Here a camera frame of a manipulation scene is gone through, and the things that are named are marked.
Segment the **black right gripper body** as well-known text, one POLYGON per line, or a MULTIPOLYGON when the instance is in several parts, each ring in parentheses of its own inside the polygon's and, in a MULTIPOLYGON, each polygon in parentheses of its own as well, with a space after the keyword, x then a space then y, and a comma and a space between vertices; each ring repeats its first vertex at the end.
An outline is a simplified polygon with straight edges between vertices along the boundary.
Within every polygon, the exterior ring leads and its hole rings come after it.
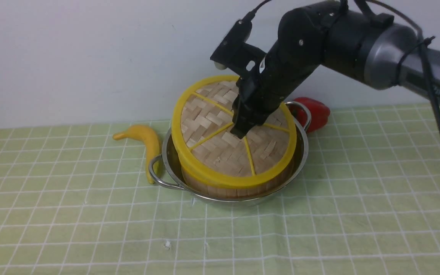
POLYGON ((239 86, 237 126, 261 125, 322 62, 322 44, 279 38, 239 86))

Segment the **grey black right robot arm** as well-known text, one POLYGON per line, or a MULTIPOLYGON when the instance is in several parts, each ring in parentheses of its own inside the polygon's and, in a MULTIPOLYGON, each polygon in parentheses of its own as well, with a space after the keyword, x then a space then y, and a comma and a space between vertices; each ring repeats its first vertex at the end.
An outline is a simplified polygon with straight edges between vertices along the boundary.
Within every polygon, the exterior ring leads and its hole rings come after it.
POLYGON ((262 2, 239 20, 219 49, 222 64, 239 75, 230 130, 242 139, 261 126, 319 66, 382 90, 402 86, 440 104, 440 51, 429 49, 416 26, 394 22, 357 0, 326 0, 283 15, 277 40, 268 52, 246 44, 262 2))

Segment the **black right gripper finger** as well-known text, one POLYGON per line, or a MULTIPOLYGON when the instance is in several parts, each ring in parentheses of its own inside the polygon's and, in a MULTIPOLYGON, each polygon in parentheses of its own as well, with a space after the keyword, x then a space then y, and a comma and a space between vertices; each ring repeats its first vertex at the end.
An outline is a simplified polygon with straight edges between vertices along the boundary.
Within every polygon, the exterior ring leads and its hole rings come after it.
POLYGON ((236 136, 238 139, 244 138, 253 128, 251 118, 246 115, 234 115, 232 122, 233 125, 230 129, 230 133, 236 136))

